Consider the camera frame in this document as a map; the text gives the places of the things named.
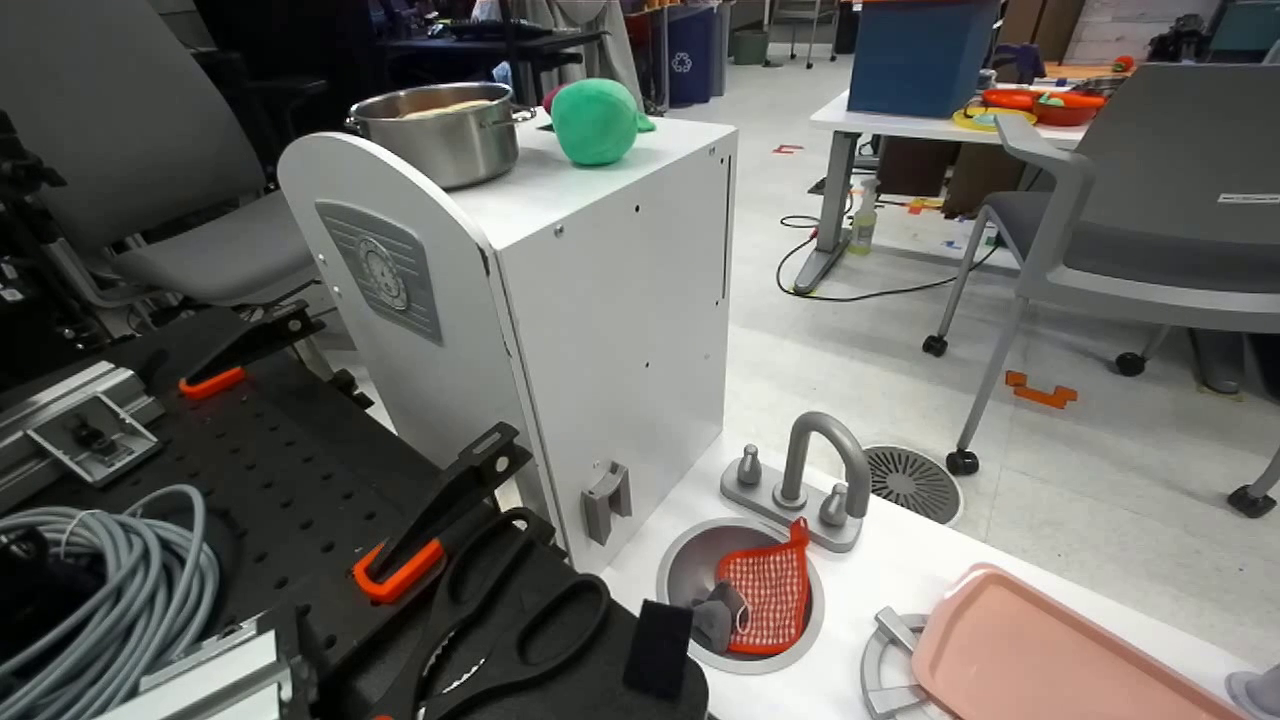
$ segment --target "chair wheel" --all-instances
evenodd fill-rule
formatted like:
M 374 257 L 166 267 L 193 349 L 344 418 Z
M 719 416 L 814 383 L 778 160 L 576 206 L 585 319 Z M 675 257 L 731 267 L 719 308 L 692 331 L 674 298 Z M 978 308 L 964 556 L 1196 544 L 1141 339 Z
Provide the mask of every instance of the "chair wheel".
M 1249 482 L 1241 482 L 1230 503 L 1241 511 L 1241 516 L 1268 516 L 1278 509 L 1278 495 L 1252 495 Z
M 948 339 L 945 335 L 925 335 L 925 350 L 927 355 L 948 355 Z
M 986 468 L 970 446 L 957 446 L 952 456 L 948 456 L 948 470 L 952 476 L 973 476 L 978 468 Z
M 1141 350 L 1122 350 L 1117 355 L 1117 370 L 1122 374 L 1141 374 L 1149 369 L 1149 359 Z

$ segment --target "metal bowl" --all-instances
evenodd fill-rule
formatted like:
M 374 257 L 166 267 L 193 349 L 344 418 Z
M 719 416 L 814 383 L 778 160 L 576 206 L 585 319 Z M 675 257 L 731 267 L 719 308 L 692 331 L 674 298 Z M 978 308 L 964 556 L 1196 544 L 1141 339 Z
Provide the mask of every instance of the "metal bowl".
M 348 129 L 403 157 L 441 187 L 514 170 L 514 93 L 502 85 L 420 85 L 353 104 Z

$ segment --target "sink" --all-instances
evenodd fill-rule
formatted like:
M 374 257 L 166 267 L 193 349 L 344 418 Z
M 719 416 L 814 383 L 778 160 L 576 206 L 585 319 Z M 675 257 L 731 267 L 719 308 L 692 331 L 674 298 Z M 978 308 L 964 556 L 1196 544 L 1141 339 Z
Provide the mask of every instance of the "sink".
M 756 518 L 695 522 L 669 544 L 662 571 L 657 571 L 657 594 L 664 602 L 692 607 L 695 601 L 706 601 L 716 587 L 719 556 L 739 552 L 739 546 L 781 544 L 781 539 L 788 539 L 786 529 L 769 529 Z M 724 656 L 716 647 L 692 644 L 692 651 L 695 651 L 695 660 L 724 667 L 724 671 L 745 671 L 745 674 L 781 671 L 814 647 L 822 620 L 824 620 L 824 592 L 822 592 L 822 574 L 810 561 L 810 623 L 793 647 L 786 647 L 781 656 Z

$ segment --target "red strainer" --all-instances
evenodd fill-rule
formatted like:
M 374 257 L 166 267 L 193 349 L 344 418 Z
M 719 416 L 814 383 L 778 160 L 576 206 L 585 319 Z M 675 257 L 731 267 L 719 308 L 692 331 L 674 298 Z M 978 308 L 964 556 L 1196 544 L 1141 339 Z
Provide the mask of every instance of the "red strainer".
M 810 623 L 810 522 L 796 518 L 786 544 L 729 552 L 716 562 L 716 578 L 731 583 L 747 620 L 729 639 L 731 656 L 781 656 L 806 637 Z

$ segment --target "blue box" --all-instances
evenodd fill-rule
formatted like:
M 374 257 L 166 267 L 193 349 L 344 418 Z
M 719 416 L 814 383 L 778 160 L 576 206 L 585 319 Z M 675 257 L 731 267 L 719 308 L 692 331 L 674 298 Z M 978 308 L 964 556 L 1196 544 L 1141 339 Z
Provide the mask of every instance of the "blue box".
M 716 47 L 712 7 L 669 10 L 674 106 L 712 100 L 712 47 Z
M 854 111 L 952 116 L 992 52 L 999 0 L 865 0 Z

